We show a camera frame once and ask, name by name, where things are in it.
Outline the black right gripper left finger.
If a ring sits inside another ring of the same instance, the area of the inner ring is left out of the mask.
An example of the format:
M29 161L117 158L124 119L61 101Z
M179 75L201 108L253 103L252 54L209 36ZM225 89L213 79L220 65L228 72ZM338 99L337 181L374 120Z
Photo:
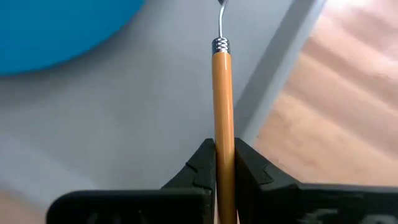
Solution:
M81 190L56 199L46 224L213 224L215 142L206 139L157 190Z

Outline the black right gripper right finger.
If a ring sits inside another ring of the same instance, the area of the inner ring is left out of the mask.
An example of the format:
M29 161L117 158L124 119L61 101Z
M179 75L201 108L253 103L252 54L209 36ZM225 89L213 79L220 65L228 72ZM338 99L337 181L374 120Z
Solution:
M398 187L298 181L235 139L240 224L398 224Z

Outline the spoon with orange handle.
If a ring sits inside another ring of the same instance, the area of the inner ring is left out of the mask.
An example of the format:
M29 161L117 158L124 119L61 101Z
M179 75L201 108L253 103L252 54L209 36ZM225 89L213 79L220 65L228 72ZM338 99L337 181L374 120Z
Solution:
M237 224L232 65L229 40L223 35L228 0L220 4L218 37L212 41L212 86L216 145L216 186L220 224Z

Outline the blue round plate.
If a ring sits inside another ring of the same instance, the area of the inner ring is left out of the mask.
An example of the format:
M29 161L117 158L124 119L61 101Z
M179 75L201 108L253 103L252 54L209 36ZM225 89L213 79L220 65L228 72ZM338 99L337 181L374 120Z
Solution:
M58 65L102 44L145 0L0 0L0 77Z

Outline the grey plastic tray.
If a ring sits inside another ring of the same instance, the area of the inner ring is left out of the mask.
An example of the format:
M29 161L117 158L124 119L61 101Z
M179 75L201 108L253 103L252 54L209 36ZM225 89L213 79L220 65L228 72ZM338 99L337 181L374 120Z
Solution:
M235 134L252 143L325 0L229 0ZM0 80L0 192L45 210L82 189L157 189L213 135L217 0L148 0L105 43Z

